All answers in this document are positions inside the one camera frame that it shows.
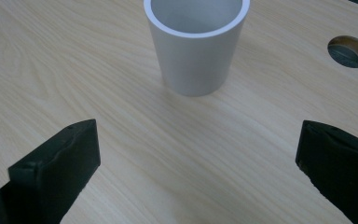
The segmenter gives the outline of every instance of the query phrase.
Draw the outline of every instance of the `wood grain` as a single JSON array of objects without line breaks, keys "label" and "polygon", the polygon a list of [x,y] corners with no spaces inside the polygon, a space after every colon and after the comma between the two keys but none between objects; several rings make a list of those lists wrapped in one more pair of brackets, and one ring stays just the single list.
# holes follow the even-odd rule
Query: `wood grain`
[{"label": "wood grain", "polygon": [[62,223],[350,223],[295,164],[302,120],[358,136],[358,5],[252,1],[225,85],[168,90],[140,0],[0,0],[0,186],[61,128],[98,122],[102,166]]}]

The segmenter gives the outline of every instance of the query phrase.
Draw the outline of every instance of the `white cup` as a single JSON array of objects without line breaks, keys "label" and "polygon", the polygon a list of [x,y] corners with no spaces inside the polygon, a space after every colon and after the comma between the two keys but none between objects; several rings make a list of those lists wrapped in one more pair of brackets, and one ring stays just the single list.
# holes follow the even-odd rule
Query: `white cup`
[{"label": "white cup", "polygon": [[219,89],[250,0],[144,0],[144,5],[167,85],[186,96]]}]

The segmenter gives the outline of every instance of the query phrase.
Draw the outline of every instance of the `hole in table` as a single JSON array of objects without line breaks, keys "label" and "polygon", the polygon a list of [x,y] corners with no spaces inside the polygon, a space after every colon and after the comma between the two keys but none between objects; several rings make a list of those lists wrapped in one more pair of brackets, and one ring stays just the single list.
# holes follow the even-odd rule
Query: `hole in table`
[{"label": "hole in table", "polygon": [[328,43],[327,49],[337,63],[358,68],[358,38],[348,35],[337,36]]}]

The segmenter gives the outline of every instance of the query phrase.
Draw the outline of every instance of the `table surface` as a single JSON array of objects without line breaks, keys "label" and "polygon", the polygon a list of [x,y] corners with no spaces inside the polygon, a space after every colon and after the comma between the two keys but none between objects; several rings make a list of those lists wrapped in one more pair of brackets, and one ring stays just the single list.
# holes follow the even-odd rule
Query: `table surface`
[{"label": "table surface", "polygon": [[226,83],[164,85],[141,0],[0,0],[0,187],[7,167],[96,119],[102,165],[62,223],[350,223],[296,166],[311,119],[358,136],[345,0],[257,0]]}]

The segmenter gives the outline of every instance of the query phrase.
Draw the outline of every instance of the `cup rim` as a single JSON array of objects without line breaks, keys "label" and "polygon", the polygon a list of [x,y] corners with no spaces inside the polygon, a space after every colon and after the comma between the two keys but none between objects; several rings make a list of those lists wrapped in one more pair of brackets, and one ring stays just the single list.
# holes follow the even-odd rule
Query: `cup rim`
[{"label": "cup rim", "polygon": [[242,6],[241,6],[240,12],[235,17],[235,19],[232,20],[231,22],[229,22],[228,24],[220,27],[219,29],[216,29],[216,30],[213,30],[210,32],[196,33],[196,34],[176,31],[176,30],[173,30],[172,28],[164,25],[162,22],[160,22],[156,18],[155,14],[153,13],[152,4],[151,4],[152,1],[153,0],[144,0],[145,13],[146,13],[147,18],[155,26],[157,26],[160,30],[162,30],[165,33],[168,33],[170,35],[175,35],[175,36],[180,36],[180,37],[185,37],[185,38],[205,38],[205,37],[211,37],[211,36],[215,36],[215,35],[221,35],[227,31],[231,30],[233,27],[237,26],[239,23],[241,23],[243,21],[243,19],[246,17],[246,14],[248,13],[251,0],[242,0]]}]

